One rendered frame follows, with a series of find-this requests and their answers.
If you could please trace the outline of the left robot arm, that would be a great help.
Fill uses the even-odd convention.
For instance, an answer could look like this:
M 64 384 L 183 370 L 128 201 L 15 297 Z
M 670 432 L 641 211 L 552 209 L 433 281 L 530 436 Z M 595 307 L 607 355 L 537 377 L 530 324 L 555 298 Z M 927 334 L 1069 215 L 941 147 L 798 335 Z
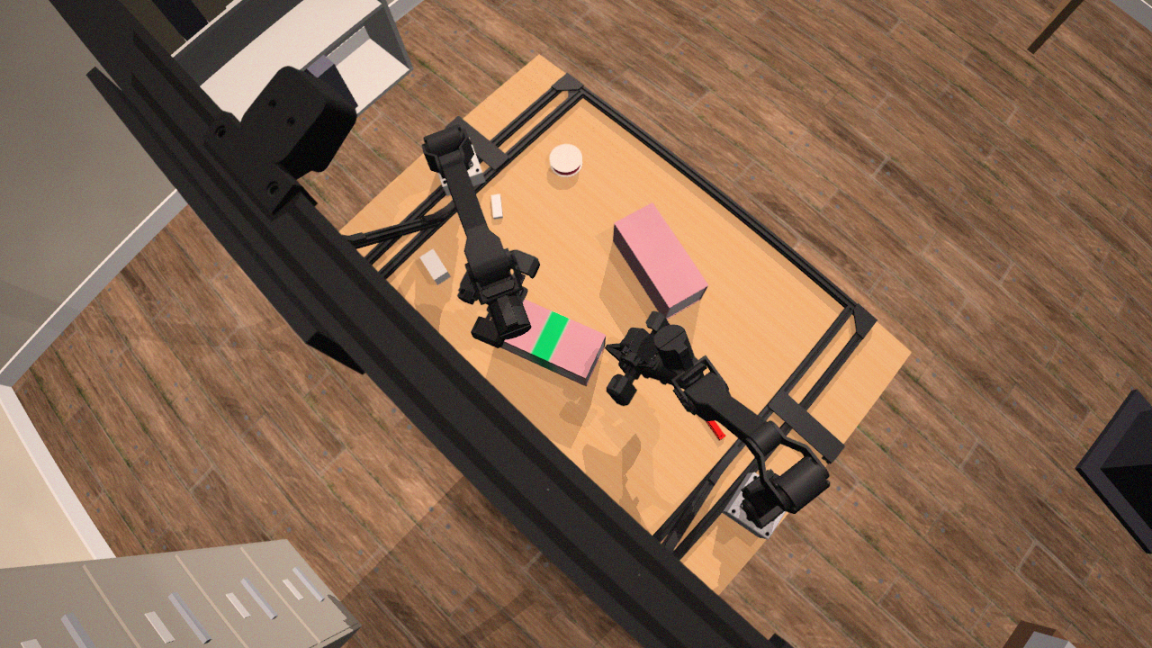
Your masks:
M 487 227 L 467 172 L 473 166 L 473 146 L 467 130 L 455 125 L 429 134 L 424 142 L 420 150 L 427 159 L 429 171 L 441 172 L 447 181 L 467 236 L 467 274 L 460 282 L 457 297 L 471 306 L 478 300 L 482 306 L 487 304 L 500 339 L 524 336 L 531 324 L 518 294 L 523 291 L 523 276 L 515 254 Z

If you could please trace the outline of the red ribbon spool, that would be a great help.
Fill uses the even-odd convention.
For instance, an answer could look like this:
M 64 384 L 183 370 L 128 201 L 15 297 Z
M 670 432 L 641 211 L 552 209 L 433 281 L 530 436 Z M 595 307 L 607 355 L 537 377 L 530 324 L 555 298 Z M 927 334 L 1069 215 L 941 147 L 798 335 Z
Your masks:
M 553 173 L 558 174 L 558 176 L 575 176 L 575 174 L 578 174 L 581 171 L 579 148 L 571 144 L 562 144 L 553 148 L 550 153 L 550 166 Z

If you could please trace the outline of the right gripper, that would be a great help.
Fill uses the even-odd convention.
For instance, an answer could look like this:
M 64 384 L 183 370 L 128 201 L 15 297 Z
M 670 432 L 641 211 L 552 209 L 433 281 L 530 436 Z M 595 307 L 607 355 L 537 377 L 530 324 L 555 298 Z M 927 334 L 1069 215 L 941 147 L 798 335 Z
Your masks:
M 666 319 L 664 312 L 658 312 L 658 311 L 650 312 L 649 319 L 645 323 L 646 327 L 652 329 L 652 332 L 650 333 L 650 336 L 652 337 L 657 336 L 659 329 L 668 327 L 668 325 L 670 325 L 670 323 L 668 323 L 668 321 Z M 638 368 L 638 366 L 631 368 L 631 366 L 623 364 L 623 361 L 621 360 L 622 349 L 620 348 L 620 342 L 608 344 L 605 347 L 605 349 L 611 353 L 611 356 L 616 357 L 616 360 L 620 361 L 617 362 L 617 366 L 620 366 L 622 372 L 626 372 L 626 374 L 620 374 L 620 372 L 614 374 L 609 384 L 607 385 L 606 392 L 611 395 L 613 401 L 616 401 L 616 404 L 620 404 L 621 406 L 628 406 L 631 402 L 632 397 L 637 393 L 637 389 L 634 387 L 632 382 L 635 379 L 639 379 L 639 374 L 642 374 L 646 379 L 649 379 L 650 377 L 652 379 L 661 380 L 660 384 L 666 385 L 666 382 L 664 380 L 662 377 L 665 366 L 662 363 L 662 360 L 660 360 L 659 353 L 653 359 L 653 361 L 657 362 L 657 364 L 653 368 L 641 369 Z

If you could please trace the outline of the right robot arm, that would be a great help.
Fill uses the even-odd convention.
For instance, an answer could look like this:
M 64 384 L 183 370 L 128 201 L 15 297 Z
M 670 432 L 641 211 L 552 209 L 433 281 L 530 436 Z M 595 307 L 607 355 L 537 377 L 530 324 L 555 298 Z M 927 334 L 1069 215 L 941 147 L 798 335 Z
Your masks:
M 742 489 L 744 500 L 740 506 L 745 511 L 748 521 L 752 521 L 756 527 L 763 529 L 783 511 L 796 514 L 829 488 L 829 481 L 826 480 L 829 472 L 809 445 L 786 437 L 773 421 L 765 421 L 755 410 L 746 409 L 746 406 L 728 395 L 732 393 L 723 376 L 717 372 L 717 367 L 708 362 L 708 357 L 694 356 L 684 327 L 674 324 L 660 327 L 654 337 L 649 336 L 644 327 L 630 327 L 628 336 L 620 342 L 620 348 L 623 364 L 632 368 L 638 366 L 641 369 L 657 366 L 653 359 L 659 353 L 665 366 L 664 380 L 673 385 L 673 392 L 679 395 L 684 409 L 704 421 L 723 424 L 725 429 L 745 443 L 758 461 L 760 479 L 756 481 L 756 477 L 755 482 Z M 708 372 L 704 376 L 707 368 Z M 780 444 L 801 452 L 804 458 L 778 475 L 772 469 L 766 472 L 764 455 Z

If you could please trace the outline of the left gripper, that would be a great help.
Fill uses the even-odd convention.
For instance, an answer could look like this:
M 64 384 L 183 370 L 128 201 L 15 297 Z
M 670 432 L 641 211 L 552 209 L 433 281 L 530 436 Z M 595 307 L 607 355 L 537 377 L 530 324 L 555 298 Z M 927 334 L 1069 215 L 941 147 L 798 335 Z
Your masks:
M 522 253 L 521 250 L 517 249 L 510 251 L 515 254 L 516 262 L 518 263 L 518 266 L 521 269 L 521 274 L 523 276 L 521 284 L 524 282 L 524 278 L 526 278 L 526 276 L 530 276 L 530 278 L 535 279 L 536 271 L 538 271 L 538 269 L 541 266 L 538 258 L 536 258 L 536 256 L 529 255 L 528 253 Z M 518 291 L 516 293 L 521 295 L 521 301 L 523 302 L 529 291 L 526 289 L 526 287 L 523 287 L 523 291 Z M 501 348 L 505 340 L 500 339 L 500 337 L 498 336 L 488 306 L 486 311 L 487 311 L 486 319 L 484 317 L 478 316 L 478 319 L 476 321 L 476 323 L 473 323 L 472 336 L 479 341 L 486 342 L 492 347 Z

